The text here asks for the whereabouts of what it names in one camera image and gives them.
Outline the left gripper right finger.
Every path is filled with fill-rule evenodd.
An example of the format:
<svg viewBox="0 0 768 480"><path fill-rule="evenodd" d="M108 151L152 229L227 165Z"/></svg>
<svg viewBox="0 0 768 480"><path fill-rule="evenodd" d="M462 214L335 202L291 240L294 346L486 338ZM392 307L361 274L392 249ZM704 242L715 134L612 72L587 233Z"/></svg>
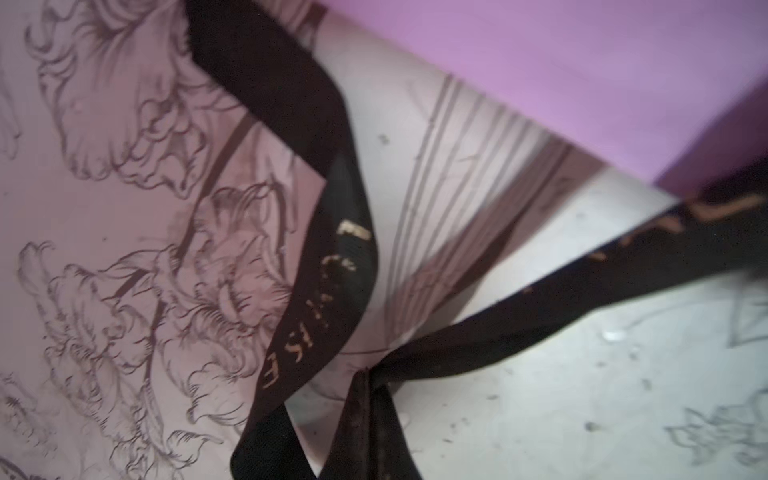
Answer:
<svg viewBox="0 0 768 480"><path fill-rule="evenodd" d="M369 422L369 478L422 480L388 387L373 391Z"/></svg>

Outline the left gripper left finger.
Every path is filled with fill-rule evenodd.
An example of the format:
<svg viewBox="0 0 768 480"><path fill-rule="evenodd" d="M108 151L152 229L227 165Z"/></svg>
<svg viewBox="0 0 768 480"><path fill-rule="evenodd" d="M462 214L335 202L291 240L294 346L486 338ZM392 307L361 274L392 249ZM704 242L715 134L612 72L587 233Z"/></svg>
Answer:
<svg viewBox="0 0 768 480"><path fill-rule="evenodd" d="M370 395L369 371L358 371L350 384L320 479L365 480L369 478Z"/></svg>

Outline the black ribbon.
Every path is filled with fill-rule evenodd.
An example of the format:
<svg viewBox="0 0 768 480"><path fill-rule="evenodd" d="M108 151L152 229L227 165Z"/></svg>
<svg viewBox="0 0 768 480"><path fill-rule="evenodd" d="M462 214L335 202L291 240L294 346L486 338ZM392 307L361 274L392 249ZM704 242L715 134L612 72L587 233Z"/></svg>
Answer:
<svg viewBox="0 0 768 480"><path fill-rule="evenodd" d="M236 479L310 479L285 401L346 344L378 273L349 116L325 70L260 6L189 1L185 10L194 62L326 182L230 460ZM371 395L392 382L484 368L598 308L766 263L767 163L758 160L525 290L394 350L366 369Z"/></svg>

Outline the pink purple wrapping paper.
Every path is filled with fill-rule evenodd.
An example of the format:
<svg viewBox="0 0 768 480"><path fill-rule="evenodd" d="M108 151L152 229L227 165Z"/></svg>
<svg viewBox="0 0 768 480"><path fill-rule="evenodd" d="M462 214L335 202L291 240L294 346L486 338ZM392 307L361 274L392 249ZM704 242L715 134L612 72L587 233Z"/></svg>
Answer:
<svg viewBox="0 0 768 480"><path fill-rule="evenodd" d="M763 1L329 8L671 193L690 193L767 154Z"/></svg>

